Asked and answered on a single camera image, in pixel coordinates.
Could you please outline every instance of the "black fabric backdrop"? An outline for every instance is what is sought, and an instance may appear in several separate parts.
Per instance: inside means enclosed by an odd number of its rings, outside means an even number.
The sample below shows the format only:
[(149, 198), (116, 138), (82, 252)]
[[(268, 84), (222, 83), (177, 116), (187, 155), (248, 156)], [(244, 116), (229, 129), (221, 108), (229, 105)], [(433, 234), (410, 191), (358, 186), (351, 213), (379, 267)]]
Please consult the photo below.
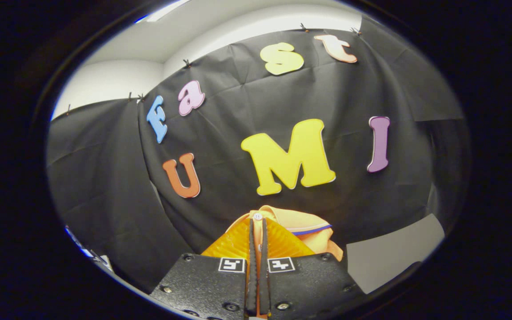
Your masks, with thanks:
[[(313, 38), (333, 34), (357, 63), (337, 61)], [(264, 68), (260, 50), (287, 42), (304, 57), (280, 76)], [(205, 102), (178, 113), (177, 94), (199, 81)], [(161, 144), (146, 120), (164, 99), (168, 132)], [(366, 171), (372, 116), (387, 116), (388, 166)], [(319, 118), (329, 184), (259, 196), (254, 164), (240, 143), (267, 133), (289, 147), (293, 126)], [(370, 239), (433, 213), (449, 231), (468, 178), (469, 140), (453, 93), (411, 45), (364, 17), (361, 35), (338, 30), (282, 31), (227, 45), (193, 61), (136, 100), (78, 108), (51, 124), (48, 176), (61, 214), (80, 241), (106, 254), (116, 272), (151, 292), (183, 252), (200, 253), (240, 215), (264, 204), (321, 216), (333, 240)], [(184, 199), (163, 162), (192, 152), (201, 193)], [(188, 185), (181, 164), (177, 172)]]

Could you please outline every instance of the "letter m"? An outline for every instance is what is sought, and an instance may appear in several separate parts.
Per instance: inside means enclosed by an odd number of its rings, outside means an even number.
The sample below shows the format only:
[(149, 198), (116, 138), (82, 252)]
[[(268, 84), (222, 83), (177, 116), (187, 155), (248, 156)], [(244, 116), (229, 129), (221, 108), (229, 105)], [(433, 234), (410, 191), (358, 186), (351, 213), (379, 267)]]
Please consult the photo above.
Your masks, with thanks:
[(240, 147), (249, 152), (254, 161), (254, 168), (260, 181), (260, 186), (256, 189), (259, 195), (277, 194), (282, 191), (282, 186), (274, 181), (272, 172), (286, 187), (295, 188), (300, 166), (303, 166), (301, 184), (305, 187), (328, 184), (335, 180), (335, 172), (329, 169), (323, 148), (323, 127), (323, 121), (319, 119), (297, 123), (293, 126), (288, 152), (265, 133), (249, 136), (242, 141)]

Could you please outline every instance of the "orange cloth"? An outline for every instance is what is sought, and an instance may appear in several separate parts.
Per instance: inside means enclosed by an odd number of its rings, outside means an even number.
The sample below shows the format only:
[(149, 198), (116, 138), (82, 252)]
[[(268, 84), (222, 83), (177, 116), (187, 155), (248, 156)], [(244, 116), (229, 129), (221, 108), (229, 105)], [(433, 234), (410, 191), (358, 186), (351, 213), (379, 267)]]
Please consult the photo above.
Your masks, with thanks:
[(228, 229), (227, 232), (242, 223), (246, 219), (251, 219), (256, 213), (263, 217), (276, 221), (282, 227), (292, 232), (298, 239), (303, 241), (314, 253), (331, 253), (338, 261), (343, 259), (343, 250), (331, 241), (333, 229), (331, 225), (316, 215), (299, 212), (295, 210), (278, 209), (270, 205), (264, 205), (259, 210), (252, 210), (239, 217)]

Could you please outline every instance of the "bolt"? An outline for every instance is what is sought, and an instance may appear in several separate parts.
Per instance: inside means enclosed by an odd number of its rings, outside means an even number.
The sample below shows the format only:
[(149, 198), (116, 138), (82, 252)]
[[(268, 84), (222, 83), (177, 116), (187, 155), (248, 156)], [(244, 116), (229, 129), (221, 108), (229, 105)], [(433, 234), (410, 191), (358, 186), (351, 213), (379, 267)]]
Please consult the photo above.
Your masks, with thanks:
[(283, 303), (283, 304), (278, 304), (278, 305), (276, 306), (276, 309), (278, 309), (278, 310), (286, 310), (286, 309), (287, 309), (287, 308), (289, 308), (289, 307), (290, 307), (290, 304)]

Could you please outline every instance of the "white ceiling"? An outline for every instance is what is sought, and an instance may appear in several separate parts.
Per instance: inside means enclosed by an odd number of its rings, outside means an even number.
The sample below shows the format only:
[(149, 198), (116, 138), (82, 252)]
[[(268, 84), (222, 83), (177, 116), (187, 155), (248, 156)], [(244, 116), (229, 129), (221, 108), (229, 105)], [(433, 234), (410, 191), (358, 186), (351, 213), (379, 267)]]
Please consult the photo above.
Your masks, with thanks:
[(133, 24), (98, 49), (84, 64), (121, 59), (164, 63), (183, 45), (215, 26), (254, 10), (281, 4), (319, 4), (356, 12), (335, 0), (191, 0), (156, 22)]

